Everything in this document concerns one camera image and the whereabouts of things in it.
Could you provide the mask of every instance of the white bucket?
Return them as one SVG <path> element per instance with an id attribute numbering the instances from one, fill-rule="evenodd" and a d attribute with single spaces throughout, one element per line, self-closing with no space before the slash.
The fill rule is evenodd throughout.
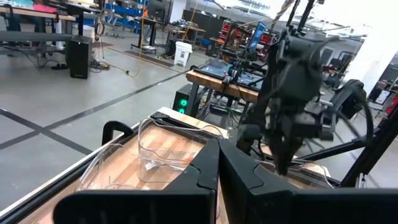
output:
<path id="1" fill-rule="evenodd" d="M 174 64 L 186 66 L 190 53 L 192 53 L 190 44 L 177 41 L 175 43 Z"/>

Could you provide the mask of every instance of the black speaker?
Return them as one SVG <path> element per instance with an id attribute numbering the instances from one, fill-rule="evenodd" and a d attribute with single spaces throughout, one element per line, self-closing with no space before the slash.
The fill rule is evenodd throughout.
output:
<path id="1" fill-rule="evenodd" d="M 92 48 L 91 37 L 76 35 L 68 42 L 66 61 L 72 78 L 88 78 Z"/>

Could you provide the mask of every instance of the computer monitor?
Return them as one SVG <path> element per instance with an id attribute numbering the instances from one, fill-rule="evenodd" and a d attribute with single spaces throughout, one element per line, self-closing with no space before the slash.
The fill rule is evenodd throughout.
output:
<path id="1" fill-rule="evenodd" d="M 260 42 L 261 36 L 266 29 L 267 29 L 266 25 L 259 22 L 259 24 L 257 25 L 256 31 L 254 31 L 254 33 L 251 37 L 251 40 L 249 42 L 249 45 L 248 45 L 250 51 L 253 52 L 256 50 L 257 44 Z"/>

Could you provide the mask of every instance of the gray floor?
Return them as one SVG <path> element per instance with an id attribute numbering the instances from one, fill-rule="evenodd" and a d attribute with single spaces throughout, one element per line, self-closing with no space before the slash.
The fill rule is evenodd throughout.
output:
<path id="1" fill-rule="evenodd" d="M 131 74 L 139 70 L 135 78 L 112 68 L 92 73 L 87 80 L 72 79 L 68 70 L 51 70 L 52 62 L 37 69 L 21 54 L 0 55 L 0 210 L 98 148 L 105 122 L 118 120 L 133 125 L 158 108 L 169 106 L 176 89 L 188 83 L 183 72 L 207 59 L 196 50 L 186 67 L 160 67 L 120 53 L 138 41 L 136 34 L 127 35 L 131 37 L 103 37 L 103 42 L 113 45 L 104 49 L 104 56 L 106 62 Z M 53 57 L 63 60 L 59 55 Z M 354 123 L 363 126 L 363 118 L 358 116 Z M 338 133 L 345 141 L 350 139 L 343 124 L 339 124 Z M 396 145 L 372 171 L 375 184 L 370 187 L 398 187 Z M 308 152 L 303 148 L 300 153 Z M 341 179 L 356 156 L 358 152 L 352 152 L 320 164 Z"/>

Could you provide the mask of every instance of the transparent bowl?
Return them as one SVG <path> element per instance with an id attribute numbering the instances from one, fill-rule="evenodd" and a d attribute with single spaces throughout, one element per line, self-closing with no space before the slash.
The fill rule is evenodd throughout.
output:
<path id="1" fill-rule="evenodd" d="M 202 129 L 171 127 L 148 118 L 139 126 L 139 172 L 144 182 L 170 183 L 206 144 Z"/>
<path id="2" fill-rule="evenodd" d="M 135 189 L 134 169 L 138 157 L 121 144 L 110 144 L 102 149 L 80 177 L 79 190 Z"/>

